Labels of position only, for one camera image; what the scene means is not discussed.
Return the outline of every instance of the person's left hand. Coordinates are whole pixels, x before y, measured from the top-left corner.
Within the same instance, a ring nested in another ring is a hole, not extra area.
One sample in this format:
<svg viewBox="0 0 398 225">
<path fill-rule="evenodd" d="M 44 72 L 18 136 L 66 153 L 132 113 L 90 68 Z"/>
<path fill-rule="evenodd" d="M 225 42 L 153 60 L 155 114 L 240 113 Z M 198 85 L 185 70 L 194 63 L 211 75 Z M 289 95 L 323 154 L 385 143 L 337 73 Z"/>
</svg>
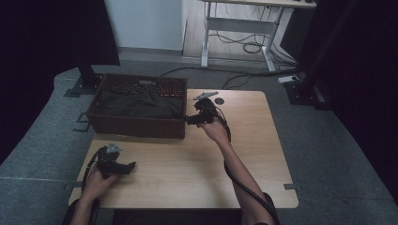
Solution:
<svg viewBox="0 0 398 225">
<path fill-rule="evenodd" d="M 90 174 L 87 177 L 81 199 L 86 199 L 89 202 L 94 201 L 102 196 L 118 177 L 118 175 L 111 175 L 107 179 L 103 179 L 97 164 L 93 165 L 90 168 Z"/>
</svg>

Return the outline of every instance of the human hand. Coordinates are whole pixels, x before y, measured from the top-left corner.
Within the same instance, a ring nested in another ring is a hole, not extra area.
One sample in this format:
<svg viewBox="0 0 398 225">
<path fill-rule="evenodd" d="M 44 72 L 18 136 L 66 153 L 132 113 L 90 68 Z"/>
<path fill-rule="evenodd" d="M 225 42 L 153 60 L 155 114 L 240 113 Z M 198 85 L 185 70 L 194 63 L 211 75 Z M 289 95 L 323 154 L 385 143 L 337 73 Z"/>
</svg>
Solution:
<svg viewBox="0 0 398 225">
<path fill-rule="evenodd" d="M 118 175 L 111 175 L 107 179 L 103 179 L 101 172 L 97 168 L 97 164 L 90 168 L 90 174 L 87 177 L 84 191 L 81 199 L 92 202 L 102 196 L 117 180 Z"/>
<path fill-rule="evenodd" d="M 198 124 L 197 125 L 199 128 L 202 128 L 207 136 L 213 140 L 216 143 L 224 143 L 228 142 L 228 135 L 226 133 L 226 130 L 224 126 L 222 125 L 222 122 L 214 118 L 213 122 L 211 124 Z"/>
</svg>

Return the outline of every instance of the black stand base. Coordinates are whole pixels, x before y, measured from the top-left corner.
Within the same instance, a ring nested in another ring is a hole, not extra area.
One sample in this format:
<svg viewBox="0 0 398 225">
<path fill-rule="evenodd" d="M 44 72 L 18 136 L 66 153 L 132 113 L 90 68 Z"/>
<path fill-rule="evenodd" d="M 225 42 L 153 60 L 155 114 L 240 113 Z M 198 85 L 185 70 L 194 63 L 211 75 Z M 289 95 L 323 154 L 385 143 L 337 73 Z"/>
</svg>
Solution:
<svg viewBox="0 0 398 225">
<path fill-rule="evenodd" d="M 314 106 L 320 111 L 330 111 L 329 104 L 321 96 L 320 91 L 311 90 L 303 91 L 302 84 L 297 82 L 286 82 L 283 84 L 286 94 L 292 105 Z"/>
<path fill-rule="evenodd" d="M 95 95 L 97 88 L 100 86 L 103 74 L 96 74 L 96 82 L 94 85 L 88 85 L 83 82 L 82 77 L 77 80 L 74 86 L 64 94 L 65 98 L 78 98 L 80 95 Z"/>
</svg>

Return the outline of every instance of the desk leg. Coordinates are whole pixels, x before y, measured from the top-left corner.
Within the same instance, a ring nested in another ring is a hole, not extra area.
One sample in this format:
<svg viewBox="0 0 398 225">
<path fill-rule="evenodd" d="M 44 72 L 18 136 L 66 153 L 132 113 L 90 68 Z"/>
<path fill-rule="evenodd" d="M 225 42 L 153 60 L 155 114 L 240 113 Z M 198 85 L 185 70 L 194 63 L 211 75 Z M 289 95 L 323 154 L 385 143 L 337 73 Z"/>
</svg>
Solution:
<svg viewBox="0 0 398 225">
<path fill-rule="evenodd" d="M 206 14 L 206 23 L 205 23 L 205 42 L 203 43 L 202 49 L 202 68 L 207 68 L 207 59 L 208 59 L 208 27 L 210 24 L 210 10 L 211 3 L 207 3 L 207 14 Z"/>
<path fill-rule="evenodd" d="M 262 48 L 264 57 L 266 58 L 268 70 L 269 70 L 270 72 L 276 71 L 276 69 L 275 69 L 275 67 L 274 67 L 274 64 L 273 64 L 273 62 L 272 62 L 272 55 L 271 55 L 271 53 L 270 53 L 270 50 L 271 50 L 271 46 L 272 46 L 273 40 L 274 40 L 274 38 L 275 38 L 276 32 L 277 32 L 278 27 L 279 27 L 279 23 L 280 23 L 280 21 L 281 21 L 281 17 L 282 17 L 282 14 L 283 14 L 283 10 L 284 10 L 284 7 L 281 7 L 281 8 L 279 9 L 277 18 L 275 19 L 275 22 L 274 22 L 274 24 L 273 24 L 273 26 L 272 26 L 271 33 L 270 33 L 270 35 L 269 35 L 269 39 L 268 39 L 267 46 Z"/>
</svg>

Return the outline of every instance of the human arm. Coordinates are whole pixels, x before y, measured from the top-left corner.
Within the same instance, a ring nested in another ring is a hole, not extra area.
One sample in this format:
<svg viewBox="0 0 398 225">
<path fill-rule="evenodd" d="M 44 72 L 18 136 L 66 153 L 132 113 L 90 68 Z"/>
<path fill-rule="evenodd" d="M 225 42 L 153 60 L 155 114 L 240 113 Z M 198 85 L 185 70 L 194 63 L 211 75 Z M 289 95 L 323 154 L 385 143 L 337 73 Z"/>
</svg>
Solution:
<svg viewBox="0 0 398 225">
<path fill-rule="evenodd" d="M 240 160 L 232 144 L 228 141 L 227 133 L 222 123 L 218 119 L 215 119 L 211 124 L 200 124 L 198 126 L 203 128 L 207 136 L 219 146 L 224 157 L 225 165 L 230 173 L 234 175 L 240 183 L 252 190 L 263 201 L 267 202 L 263 191 Z M 233 187 L 237 195 L 237 201 L 242 208 L 248 224 L 252 225 L 258 222 L 265 222 L 269 225 L 274 224 L 269 212 L 253 196 L 236 183 L 233 183 Z"/>
<path fill-rule="evenodd" d="M 102 178 L 101 172 L 97 165 L 90 169 L 90 174 L 87 177 L 84 191 L 81 198 L 77 202 L 73 218 L 70 224 L 72 225 L 86 225 L 90 219 L 91 206 L 93 201 L 102 196 L 117 179 L 117 175 L 111 175 L 107 179 Z"/>
</svg>

